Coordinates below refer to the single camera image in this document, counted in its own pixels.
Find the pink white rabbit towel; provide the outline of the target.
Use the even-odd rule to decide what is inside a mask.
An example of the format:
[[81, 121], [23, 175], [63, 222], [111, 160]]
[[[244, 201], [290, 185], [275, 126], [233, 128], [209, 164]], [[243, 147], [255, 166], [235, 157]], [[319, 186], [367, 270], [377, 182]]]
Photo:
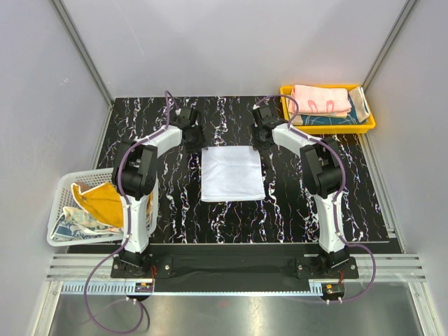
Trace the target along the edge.
[[298, 112], [302, 115], [342, 117], [351, 111], [345, 88], [295, 85], [291, 97], [298, 103]]

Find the light blue white towel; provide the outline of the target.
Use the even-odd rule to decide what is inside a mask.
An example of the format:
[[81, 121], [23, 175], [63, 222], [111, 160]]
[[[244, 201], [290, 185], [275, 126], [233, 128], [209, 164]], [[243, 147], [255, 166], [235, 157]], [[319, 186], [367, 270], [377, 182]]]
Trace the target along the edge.
[[258, 151], [250, 146], [215, 146], [202, 150], [203, 202], [246, 202], [264, 198]]

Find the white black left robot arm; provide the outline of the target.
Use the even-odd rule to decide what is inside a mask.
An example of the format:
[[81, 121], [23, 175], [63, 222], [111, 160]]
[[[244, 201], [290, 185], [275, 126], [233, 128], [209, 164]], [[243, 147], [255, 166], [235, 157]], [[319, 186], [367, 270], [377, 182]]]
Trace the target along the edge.
[[151, 260], [142, 253], [149, 245], [148, 226], [157, 221], [155, 211], [147, 219], [149, 200], [158, 190], [158, 158], [174, 147], [182, 145], [188, 153], [207, 147], [203, 115], [196, 108], [181, 107], [167, 125], [137, 140], [123, 141], [116, 152], [111, 181], [122, 204], [123, 241], [121, 251], [133, 253], [127, 269], [136, 277], [144, 277], [151, 270]]

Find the yellow brown bear towel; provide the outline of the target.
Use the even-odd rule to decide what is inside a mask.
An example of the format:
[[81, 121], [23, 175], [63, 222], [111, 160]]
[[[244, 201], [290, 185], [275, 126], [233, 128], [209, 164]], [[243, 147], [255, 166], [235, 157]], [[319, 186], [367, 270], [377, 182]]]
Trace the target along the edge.
[[81, 182], [71, 184], [71, 193], [77, 205], [92, 220], [83, 224], [87, 232], [101, 235], [123, 233], [123, 210], [119, 193], [110, 182], [90, 187]]

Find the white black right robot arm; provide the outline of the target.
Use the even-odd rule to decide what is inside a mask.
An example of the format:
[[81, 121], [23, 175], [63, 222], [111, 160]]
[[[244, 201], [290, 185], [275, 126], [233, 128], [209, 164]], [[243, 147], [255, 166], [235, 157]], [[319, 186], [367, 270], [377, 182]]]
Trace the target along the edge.
[[319, 221], [318, 243], [326, 254], [318, 259], [318, 269], [325, 277], [336, 276], [343, 268], [342, 259], [336, 253], [347, 245], [342, 223], [346, 173], [336, 142], [289, 126], [267, 106], [254, 106], [252, 114], [253, 147], [256, 150], [278, 145], [300, 158], [302, 185], [314, 197]]

